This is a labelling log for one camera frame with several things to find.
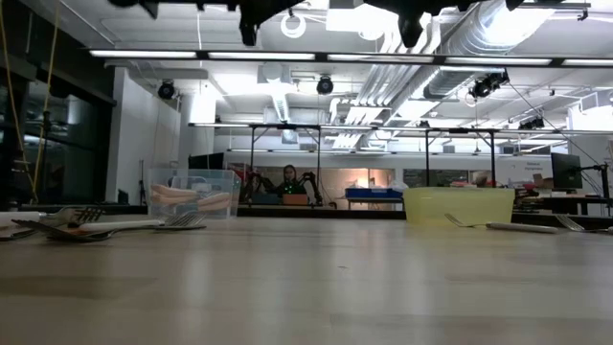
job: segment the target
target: desk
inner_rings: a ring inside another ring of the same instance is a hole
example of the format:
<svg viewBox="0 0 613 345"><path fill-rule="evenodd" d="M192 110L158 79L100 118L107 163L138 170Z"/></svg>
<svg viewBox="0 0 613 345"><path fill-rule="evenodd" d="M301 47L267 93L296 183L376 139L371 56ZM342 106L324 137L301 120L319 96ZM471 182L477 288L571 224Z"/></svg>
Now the desk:
<svg viewBox="0 0 613 345"><path fill-rule="evenodd" d="M393 203L402 204L402 211L404 211L404 201L399 197L347 197L345 198L349 203L349 209L352 209L352 203Z"/></svg>
<svg viewBox="0 0 613 345"><path fill-rule="evenodd" d="M207 225L3 243L0 342L576 345L613 335L610 236L380 219Z"/></svg>
<svg viewBox="0 0 613 345"><path fill-rule="evenodd" d="M582 197L582 196L563 196L563 197L526 197L522 202L537 202L543 205L543 209L552 210L555 214L577 215L578 206L581 207L581 214L587 216L587 205L600 204L606 205L607 199L603 197Z"/></svg>

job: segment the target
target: orange box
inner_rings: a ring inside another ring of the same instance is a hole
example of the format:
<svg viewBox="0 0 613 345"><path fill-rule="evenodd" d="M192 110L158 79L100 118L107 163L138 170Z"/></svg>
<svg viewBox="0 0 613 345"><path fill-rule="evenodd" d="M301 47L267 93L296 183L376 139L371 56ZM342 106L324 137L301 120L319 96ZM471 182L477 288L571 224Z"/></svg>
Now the orange box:
<svg viewBox="0 0 613 345"><path fill-rule="evenodd" d="M308 195L284 195L284 205L308 205Z"/></svg>

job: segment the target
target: utensil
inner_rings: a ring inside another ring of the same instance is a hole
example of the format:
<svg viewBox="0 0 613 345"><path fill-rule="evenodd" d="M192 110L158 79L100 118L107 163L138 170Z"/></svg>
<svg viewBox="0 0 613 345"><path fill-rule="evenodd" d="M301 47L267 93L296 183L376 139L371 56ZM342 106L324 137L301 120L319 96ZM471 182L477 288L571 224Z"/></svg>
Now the utensil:
<svg viewBox="0 0 613 345"><path fill-rule="evenodd" d="M507 230L552 235L559 233L559 230L552 226L540 226L530 224L489 222L486 224L486 227L488 228L488 230Z"/></svg>
<svg viewBox="0 0 613 345"><path fill-rule="evenodd" d="M0 212L0 227L13 225L12 220L40 221L50 226L60 226L68 223L84 224L96 221L104 214L98 207L64 207L55 214L44 212Z"/></svg>
<svg viewBox="0 0 613 345"><path fill-rule="evenodd" d="M477 226L486 226L485 224L464 224L459 219L453 217L453 215L451 215L451 214L444 214L444 216L447 219L449 219L449 221L451 221L452 223L454 223L458 227L474 228L474 227L477 227Z"/></svg>
<svg viewBox="0 0 613 345"><path fill-rule="evenodd" d="M110 239L113 235L126 230L158 230L158 231L186 231L206 228L206 225L199 224L204 217L201 215L186 215L174 219L169 218L166 223L158 219L133 220L133 221L112 221L103 223L83 224L74 232L67 232L48 226L37 221L14 220L15 223L32 228L48 235L49 239L64 242L101 242ZM21 233L13 234L18 238Z"/></svg>
<svg viewBox="0 0 613 345"><path fill-rule="evenodd" d="M469 224L462 223L459 219L455 218L451 214L444 215L449 221L454 223L458 227L474 228L477 226L486 226L488 230L508 230L508 231L520 231L520 232L534 232L539 234L557 234L558 229L551 226L539 226L530 224L514 224L514 223L500 223L500 222L488 222L486 224Z"/></svg>
<svg viewBox="0 0 613 345"><path fill-rule="evenodd" d="M609 227L607 229L597 229L597 230L586 230L583 226L577 224L574 220L568 218L565 215L556 215L556 219L564 225L567 229L575 232L583 232L583 233L599 233L599 234L609 234L613 235L613 227Z"/></svg>

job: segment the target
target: wall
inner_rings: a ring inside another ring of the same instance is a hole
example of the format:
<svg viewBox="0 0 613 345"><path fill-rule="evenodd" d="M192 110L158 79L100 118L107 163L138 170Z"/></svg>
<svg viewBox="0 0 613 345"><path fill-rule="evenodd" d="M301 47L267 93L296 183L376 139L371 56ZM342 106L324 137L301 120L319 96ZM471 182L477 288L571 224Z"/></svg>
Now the wall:
<svg viewBox="0 0 613 345"><path fill-rule="evenodd" d="M115 72L111 140L106 179L106 199L116 200L117 190L129 193L130 204L139 203L139 161L150 168L167 168L178 160L180 114L132 80L124 68Z"/></svg>

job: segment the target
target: blue bin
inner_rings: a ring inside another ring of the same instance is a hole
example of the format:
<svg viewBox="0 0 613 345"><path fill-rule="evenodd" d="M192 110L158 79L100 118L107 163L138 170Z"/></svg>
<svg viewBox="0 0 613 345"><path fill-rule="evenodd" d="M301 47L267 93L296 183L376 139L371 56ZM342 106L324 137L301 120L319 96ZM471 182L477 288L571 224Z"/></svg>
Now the blue bin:
<svg viewBox="0 0 613 345"><path fill-rule="evenodd" d="M347 188L345 189L345 197L402 198L402 192L395 191L391 188Z"/></svg>

